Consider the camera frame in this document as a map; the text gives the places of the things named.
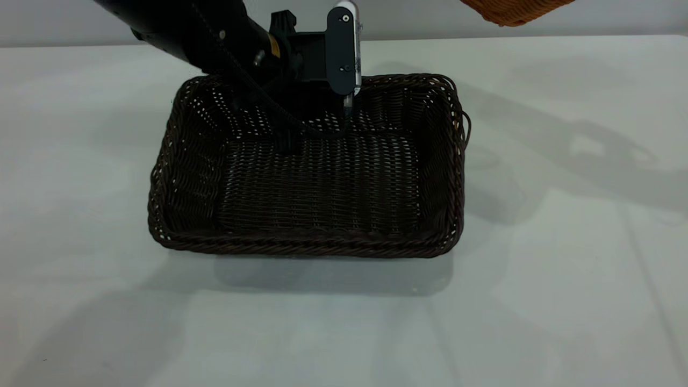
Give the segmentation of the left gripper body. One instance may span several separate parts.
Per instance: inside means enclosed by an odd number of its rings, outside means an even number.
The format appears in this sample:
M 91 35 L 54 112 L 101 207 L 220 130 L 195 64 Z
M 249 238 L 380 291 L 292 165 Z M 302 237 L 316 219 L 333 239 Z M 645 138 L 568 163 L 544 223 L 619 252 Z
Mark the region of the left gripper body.
M 325 71 L 325 33 L 297 32 L 297 18 L 289 10 L 273 12 L 267 32 L 268 91 L 295 87 L 329 91 Z

